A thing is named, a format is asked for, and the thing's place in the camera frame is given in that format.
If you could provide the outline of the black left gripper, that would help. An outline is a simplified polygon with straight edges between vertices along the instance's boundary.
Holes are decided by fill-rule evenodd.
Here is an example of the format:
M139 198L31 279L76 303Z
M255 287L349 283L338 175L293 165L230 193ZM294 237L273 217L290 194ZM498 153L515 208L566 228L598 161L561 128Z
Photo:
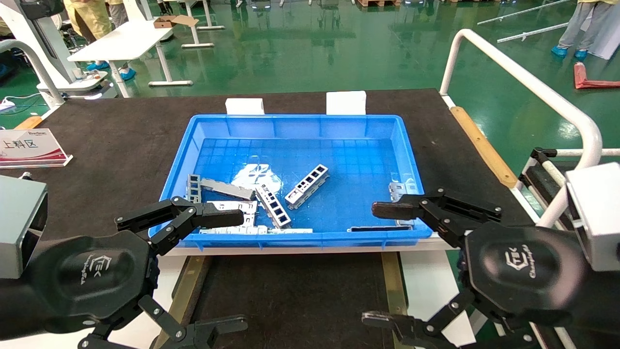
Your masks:
M128 349L108 341L142 311L168 335L162 349L214 349L220 335L248 329L245 316L221 317L184 327L152 295L165 255L197 228L237 227L238 208L219 210L179 196L115 219L112 236L79 236L38 245L25 268L25 323L39 333L70 333L95 327L78 349ZM146 242L137 234L163 225Z

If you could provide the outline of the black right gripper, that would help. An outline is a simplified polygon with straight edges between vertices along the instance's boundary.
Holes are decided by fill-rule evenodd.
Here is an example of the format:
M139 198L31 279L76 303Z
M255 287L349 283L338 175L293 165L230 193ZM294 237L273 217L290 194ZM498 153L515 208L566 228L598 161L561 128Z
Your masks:
M576 298L589 263L576 237L545 227L505 227L502 208L482 199L437 189L404 194L396 202L375 202L381 219L416 220L453 248L464 248L471 285L499 314L544 325L565 325L576 313ZM428 321L386 312L363 312L367 326L392 331L405 346L423 349L533 349L525 329L487 342L456 346L442 333L468 306L476 292L459 292Z

